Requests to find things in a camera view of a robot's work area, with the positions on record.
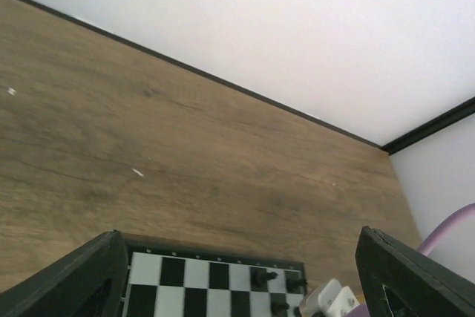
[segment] chessboard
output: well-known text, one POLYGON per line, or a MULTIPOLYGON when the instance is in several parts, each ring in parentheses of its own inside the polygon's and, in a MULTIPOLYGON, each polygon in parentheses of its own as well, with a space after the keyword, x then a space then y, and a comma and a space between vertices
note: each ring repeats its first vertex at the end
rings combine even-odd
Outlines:
POLYGON ((304 265, 127 241, 118 317, 293 317, 307 294, 304 265))

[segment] brown wood tabletop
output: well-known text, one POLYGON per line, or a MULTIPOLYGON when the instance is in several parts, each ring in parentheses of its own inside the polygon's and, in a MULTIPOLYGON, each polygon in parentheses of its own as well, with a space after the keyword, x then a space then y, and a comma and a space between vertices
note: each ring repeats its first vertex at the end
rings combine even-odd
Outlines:
POLYGON ((303 261, 311 286, 356 293, 363 226, 419 242, 383 151, 18 0, 0 9, 0 291, 111 229, 303 261))

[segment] wood grain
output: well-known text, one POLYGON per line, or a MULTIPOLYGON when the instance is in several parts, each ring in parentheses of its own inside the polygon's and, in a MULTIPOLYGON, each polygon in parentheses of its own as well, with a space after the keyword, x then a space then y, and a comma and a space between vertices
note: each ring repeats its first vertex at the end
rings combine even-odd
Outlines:
POLYGON ((419 242, 383 151, 17 0, 0 8, 0 290, 113 228, 300 260, 312 286, 357 292, 362 226, 419 242))

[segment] black and white chessboard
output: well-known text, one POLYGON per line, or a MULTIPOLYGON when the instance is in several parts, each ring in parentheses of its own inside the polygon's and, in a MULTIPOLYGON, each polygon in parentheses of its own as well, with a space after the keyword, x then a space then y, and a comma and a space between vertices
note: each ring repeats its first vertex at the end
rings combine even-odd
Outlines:
POLYGON ((286 280, 305 278, 304 265, 291 261, 222 255, 196 249, 128 244, 128 282, 118 317, 272 317, 271 302, 288 303, 282 317, 307 293, 288 291, 286 280), (276 272, 261 287, 254 272, 276 272))

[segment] chessboard border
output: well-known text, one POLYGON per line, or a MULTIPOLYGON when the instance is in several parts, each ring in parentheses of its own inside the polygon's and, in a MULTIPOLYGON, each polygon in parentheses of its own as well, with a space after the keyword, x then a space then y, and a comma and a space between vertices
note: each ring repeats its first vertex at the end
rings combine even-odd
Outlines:
MULTIPOLYGON (((170 256, 173 258, 192 258, 196 259, 197 255, 200 260, 225 263, 225 264, 242 264, 251 267, 268 267, 285 270, 299 271, 302 278, 307 278, 305 275, 305 266, 303 262, 291 261, 283 259, 272 259, 259 257, 255 255, 248 255, 247 252, 238 253, 236 251, 220 251, 214 247, 198 244, 188 243, 183 241, 175 241, 171 239, 156 238, 149 235, 136 235, 130 233, 122 233, 127 249, 128 270, 124 286, 122 288, 122 298, 117 311, 117 316, 122 317, 125 299, 128 286, 128 276, 131 268, 131 260, 134 252, 144 252, 148 254, 159 254, 163 256, 170 256)), ((302 287, 303 294, 307 295, 307 286, 302 287)))

